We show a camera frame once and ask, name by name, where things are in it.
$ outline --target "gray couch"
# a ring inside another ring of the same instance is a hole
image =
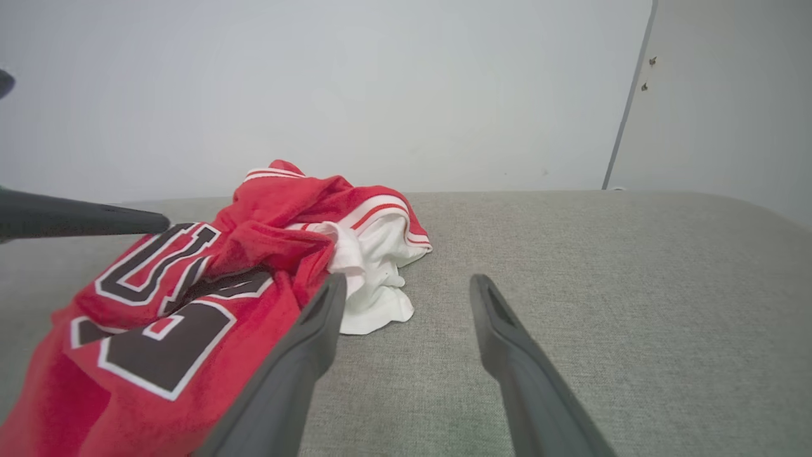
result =
[[[484,272],[618,455],[812,455],[812,232],[704,194],[410,194],[434,253],[405,324],[341,337],[302,455],[510,455],[480,365]],[[211,220],[227,198],[133,205]],[[0,410],[64,306],[136,237],[0,246]]]

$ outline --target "white wall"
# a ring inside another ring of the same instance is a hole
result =
[[[655,55],[610,187],[722,194],[812,225],[812,2],[660,0]]]
[[[650,0],[0,0],[0,183],[227,195],[288,159],[403,191],[593,188]]]

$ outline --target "fabric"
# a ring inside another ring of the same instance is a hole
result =
[[[214,222],[141,238],[53,314],[0,449],[185,455],[328,270],[348,276],[348,331],[368,333],[411,316],[397,267],[430,249],[391,189],[252,170]]]
[[[435,252],[400,270],[407,324],[340,337],[301,455],[512,455],[468,279],[494,279],[624,456],[808,455],[812,233],[705,194],[406,194]],[[174,222],[228,198],[145,202]],[[0,417],[48,315],[136,240],[0,246]]]

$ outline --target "jersey number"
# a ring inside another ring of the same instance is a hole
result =
[[[140,288],[123,281],[132,275],[133,268],[152,262],[167,245],[191,227],[192,224],[176,225],[155,240],[146,242],[102,275],[96,282],[97,291],[101,288],[107,297],[129,306],[147,304],[148,298],[153,297],[158,289],[162,272],[172,263],[199,253],[217,237],[216,230],[202,224],[183,249],[164,254],[166,257],[155,264],[149,279]],[[254,268],[217,281],[194,284],[199,276],[196,268],[203,264],[201,261],[205,258],[190,263],[173,296],[164,299],[164,305],[171,303],[173,307],[179,307],[178,311],[146,327],[129,331],[96,325],[86,316],[77,317],[71,322],[71,346],[76,348],[101,340],[100,368],[174,401],[236,322],[223,305],[211,300],[259,297],[273,282],[265,269]]]

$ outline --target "basketball jersey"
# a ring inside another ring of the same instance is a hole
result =
[[[328,272],[348,278],[343,333],[368,333],[411,316],[397,267],[430,250],[392,189],[252,170],[213,222],[144,236],[52,315],[0,449],[186,455]]]

